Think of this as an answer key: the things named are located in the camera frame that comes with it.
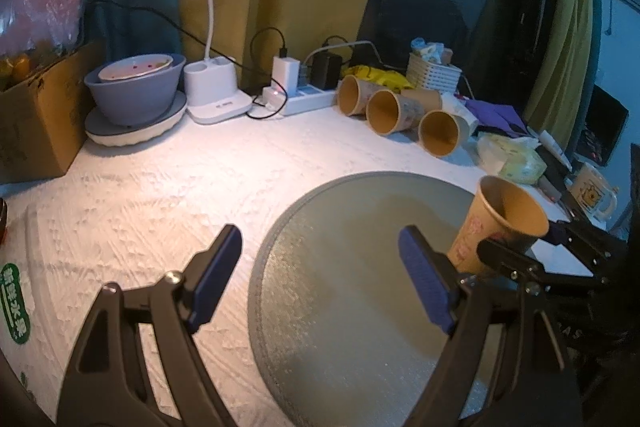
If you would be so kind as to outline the floral brown paper cup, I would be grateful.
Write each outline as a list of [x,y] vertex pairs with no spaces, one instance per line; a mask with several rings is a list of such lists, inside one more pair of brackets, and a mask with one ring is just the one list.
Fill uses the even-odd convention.
[[525,254],[548,232],[544,208],[524,188],[498,176],[483,176],[447,257],[459,272],[484,277],[492,270],[478,257],[481,241],[495,239]]

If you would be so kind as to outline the white paper cup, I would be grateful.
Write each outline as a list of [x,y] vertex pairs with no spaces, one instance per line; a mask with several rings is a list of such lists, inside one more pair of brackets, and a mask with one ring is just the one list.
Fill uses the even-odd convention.
[[465,106],[464,101],[454,94],[444,92],[440,95],[442,99],[442,109],[452,115],[463,118],[470,128],[470,135],[473,135],[480,123],[474,114]]

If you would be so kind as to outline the paper cup front plain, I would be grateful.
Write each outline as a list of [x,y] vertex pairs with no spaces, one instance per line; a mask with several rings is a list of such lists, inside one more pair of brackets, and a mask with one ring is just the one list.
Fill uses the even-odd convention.
[[459,115],[444,110],[431,110],[420,121],[419,142],[427,153],[435,157],[446,157],[454,153],[469,140],[469,124]]

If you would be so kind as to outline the paper cup plain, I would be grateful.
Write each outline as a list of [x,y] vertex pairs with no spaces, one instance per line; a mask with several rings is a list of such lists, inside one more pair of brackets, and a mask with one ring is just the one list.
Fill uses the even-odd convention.
[[438,91],[428,89],[404,89],[401,95],[418,102],[425,113],[442,109],[442,96]]
[[431,110],[420,121],[419,142],[427,153],[435,157],[446,157],[454,153],[469,140],[469,124],[459,115],[444,110]]

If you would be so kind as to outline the paper cup rear plain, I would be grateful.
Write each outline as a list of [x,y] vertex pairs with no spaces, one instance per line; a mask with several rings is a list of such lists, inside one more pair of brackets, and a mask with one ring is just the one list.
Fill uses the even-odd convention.
[[404,89],[401,95],[418,102],[425,113],[442,109],[442,96],[438,91],[428,89]]

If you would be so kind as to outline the winnie pooh mug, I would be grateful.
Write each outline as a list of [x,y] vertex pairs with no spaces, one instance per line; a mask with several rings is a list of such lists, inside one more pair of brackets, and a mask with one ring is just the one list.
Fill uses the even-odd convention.
[[610,220],[617,208],[615,188],[593,165],[580,167],[568,191],[586,215],[599,221]]

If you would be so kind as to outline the yellow tissue pack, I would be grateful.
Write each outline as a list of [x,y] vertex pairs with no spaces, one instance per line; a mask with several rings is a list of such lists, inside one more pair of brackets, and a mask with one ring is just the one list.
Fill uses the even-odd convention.
[[491,176],[517,184],[535,185],[547,170],[547,164],[530,147],[532,143],[536,140],[481,133],[476,146],[480,167]]

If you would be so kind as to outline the black monitor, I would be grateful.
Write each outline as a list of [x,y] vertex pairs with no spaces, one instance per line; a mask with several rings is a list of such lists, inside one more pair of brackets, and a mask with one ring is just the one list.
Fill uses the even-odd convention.
[[620,141],[629,110],[617,98],[594,86],[576,153],[605,167]]

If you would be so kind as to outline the round grey placemat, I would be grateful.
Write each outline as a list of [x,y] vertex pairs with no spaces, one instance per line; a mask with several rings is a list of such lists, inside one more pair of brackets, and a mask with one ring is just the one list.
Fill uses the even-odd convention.
[[472,202],[450,183],[369,172],[323,184],[260,246],[248,331],[260,376],[296,426],[399,426],[446,343],[398,251],[414,225],[446,251]]

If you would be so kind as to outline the purple cloth pouch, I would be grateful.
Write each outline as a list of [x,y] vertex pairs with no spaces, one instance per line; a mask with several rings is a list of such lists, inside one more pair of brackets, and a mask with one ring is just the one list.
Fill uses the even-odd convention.
[[511,105],[468,100],[465,102],[465,107],[478,120],[478,127],[482,131],[513,139],[528,135],[525,122]]

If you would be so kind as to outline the yellow curtain right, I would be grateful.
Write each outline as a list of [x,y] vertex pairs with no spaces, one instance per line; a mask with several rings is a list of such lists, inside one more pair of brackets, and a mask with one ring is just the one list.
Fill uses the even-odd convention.
[[578,121],[591,54],[593,0],[556,0],[550,35],[525,118],[562,147],[570,144]]

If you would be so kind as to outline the white plate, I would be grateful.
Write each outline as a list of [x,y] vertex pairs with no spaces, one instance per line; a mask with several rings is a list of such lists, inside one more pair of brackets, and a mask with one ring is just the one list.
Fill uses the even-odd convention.
[[176,127],[185,113],[186,95],[178,91],[166,112],[149,124],[117,126],[117,124],[108,121],[99,109],[95,108],[85,120],[85,132],[88,138],[98,145],[105,147],[133,146],[159,138]]

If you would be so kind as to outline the white lattice basket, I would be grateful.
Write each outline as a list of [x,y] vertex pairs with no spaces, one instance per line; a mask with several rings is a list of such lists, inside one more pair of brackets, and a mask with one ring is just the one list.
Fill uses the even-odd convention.
[[409,55],[406,78],[413,88],[456,93],[462,70],[454,65],[439,65]]

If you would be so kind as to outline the cardboard box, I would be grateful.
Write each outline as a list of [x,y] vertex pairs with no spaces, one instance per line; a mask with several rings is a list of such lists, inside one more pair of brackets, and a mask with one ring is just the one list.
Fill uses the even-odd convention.
[[1,93],[3,184],[59,178],[70,169],[96,107],[84,79],[104,63],[104,43],[93,41]]

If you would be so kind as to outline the plastic bag of fruit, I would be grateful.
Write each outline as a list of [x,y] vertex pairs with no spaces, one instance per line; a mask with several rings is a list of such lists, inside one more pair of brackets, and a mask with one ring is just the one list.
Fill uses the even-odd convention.
[[46,0],[1,0],[1,88],[15,86],[70,52],[52,43]]

